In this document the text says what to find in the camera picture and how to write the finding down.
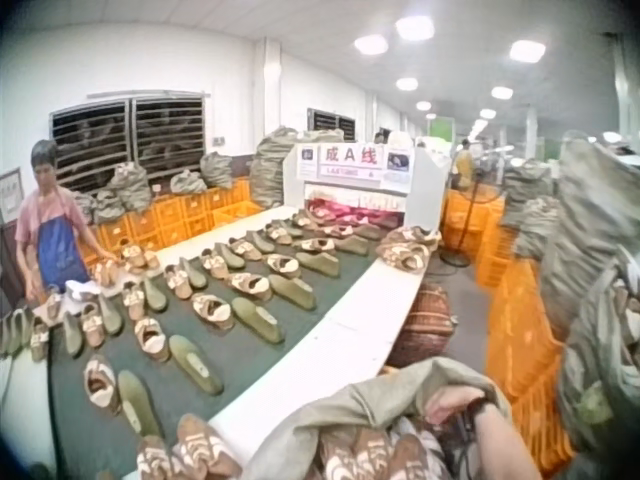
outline blue apron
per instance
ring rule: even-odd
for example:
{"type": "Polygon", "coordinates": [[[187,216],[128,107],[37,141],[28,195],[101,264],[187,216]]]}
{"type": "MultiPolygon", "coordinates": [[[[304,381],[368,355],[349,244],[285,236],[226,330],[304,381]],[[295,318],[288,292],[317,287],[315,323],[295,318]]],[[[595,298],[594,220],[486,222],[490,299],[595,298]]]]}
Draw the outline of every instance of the blue apron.
{"type": "MultiPolygon", "coordinates": [[[[64,211],[64,204],[59,194],[58,199],[64,211]]],[[[37,210],[38,216],[42,218],[39,206],[37,210]]],[[[44,223],[40,222],[38,265],[45,288],[56,285],[61,292],[64,292],[64,283],[67,280],[76,280],[81,283],[89,281],[87,268],[78,252],[71,221],[66,215],[52,218],[44,223]]]]}

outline white table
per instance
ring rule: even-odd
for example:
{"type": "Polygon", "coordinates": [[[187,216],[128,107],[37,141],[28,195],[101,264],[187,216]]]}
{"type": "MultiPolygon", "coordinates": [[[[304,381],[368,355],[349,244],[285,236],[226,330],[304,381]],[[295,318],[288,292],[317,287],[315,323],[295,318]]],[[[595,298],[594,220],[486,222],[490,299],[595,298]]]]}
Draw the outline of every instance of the white table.
{"type": "MultiPolygon", "coordinates": [[[[271,220],[290,218],[295,211],[292,207],[267,210],[165,248],[158,252],[158,259],[166,265],[177,263],[181,256],[192,258],[216,242],[241,237],[271,220]]],[[[377,375],[421,280],[420,275],[376,260],[305,338],[211,419],[209,423],[229,443],[242,465],[289,414],[348,384],[377,375]]],[[[75,313],[81,305],[66,299],[63,308],[75,313]]],[[[46,375],[46,364],[34,364],[28,351],[14,361],[0,429],[20,460],[26,464],[40,461],[53,469],[46,375]]],[[[125,478],[132,480],[138,475],[134,472],[125,478]]]]}

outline pink shirt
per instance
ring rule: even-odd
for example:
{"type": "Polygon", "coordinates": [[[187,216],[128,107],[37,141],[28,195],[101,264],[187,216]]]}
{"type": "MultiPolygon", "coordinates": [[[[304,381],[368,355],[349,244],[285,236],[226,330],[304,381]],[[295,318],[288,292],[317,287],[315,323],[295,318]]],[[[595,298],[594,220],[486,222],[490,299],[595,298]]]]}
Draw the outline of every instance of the pink shirt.
{"type": "Polygon", "coordinates": [[[85,228],[85,219],[71,191],[63,187],[57,189],[57,194],[54,192],[46,202],[39,197],[38,190],[24,199],[16,228],[17,242],[37,247],[40,224],[61,216],[66,216],[78,232],[85,228]]]}

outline louvered window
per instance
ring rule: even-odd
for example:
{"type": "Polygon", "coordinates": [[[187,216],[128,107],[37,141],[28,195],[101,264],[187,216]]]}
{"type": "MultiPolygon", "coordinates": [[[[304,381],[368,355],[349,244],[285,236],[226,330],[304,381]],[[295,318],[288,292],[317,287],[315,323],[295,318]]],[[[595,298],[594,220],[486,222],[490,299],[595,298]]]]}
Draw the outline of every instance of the louvered window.
{"type": "Polygon", "coordinates": [[[204,101],[200,96],[132,100],[134,157],[150,179],[200,170],[204,101]]]}
{"type": "Polygon", "coordinates": [[[356,140],[356,121],[335,113],[323,112],[313,108],[308,109],[307,128],[314,131],[339,128],[344,132],[346,142],[355,142],[356,140]]]}
{"type": "Polygon", "coordinates": [[[131,160],[126,100],[54,112],[50,129],[59,146],[57,176],[63,187],[95,193],[109,182],[116,164],[131,160]]]}

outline person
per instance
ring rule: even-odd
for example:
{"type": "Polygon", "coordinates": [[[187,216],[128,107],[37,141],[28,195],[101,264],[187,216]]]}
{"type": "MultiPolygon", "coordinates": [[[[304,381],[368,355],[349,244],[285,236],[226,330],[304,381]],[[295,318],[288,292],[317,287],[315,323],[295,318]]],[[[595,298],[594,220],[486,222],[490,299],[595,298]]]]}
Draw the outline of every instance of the person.
{"type": "Polygon", "coordinates": [[[473,157],[469,151],[469,140],[462,140],[462,150],[456,155],[455,166],[459,175],[457,188],[466,190],[471,186],[471,178],[473,175],[473,157]]]}
{"type": "Polygon", "coordinates": [[[116,260],[115,255],[104,250],[87,227],[73,195],[56,181],[57,146],[52,140],[40,140],[31,150],[33,168],[38,188],[24,199],[18,214],[16,228],[17,261],[25,280],[28,300],[38,295],[37,272],[29,268],[26,253],[33,247],[42,276],[42,284],[56,286],[64,291],[67,280],[89,281],[87,268],[78,252],[74,229],[98,256],[116,260]]]}
{"type": "Polygon", "coordinates": [[[542,476],[522,437],[479,388],[466,385],[441,387],[427,400],[425,420],[442,425],[451,416],[467,412],[473,421],[480,463],[491,480],[541,480],[542,476]],[[505,455],[508,445],[509,454],[505,455]]]}

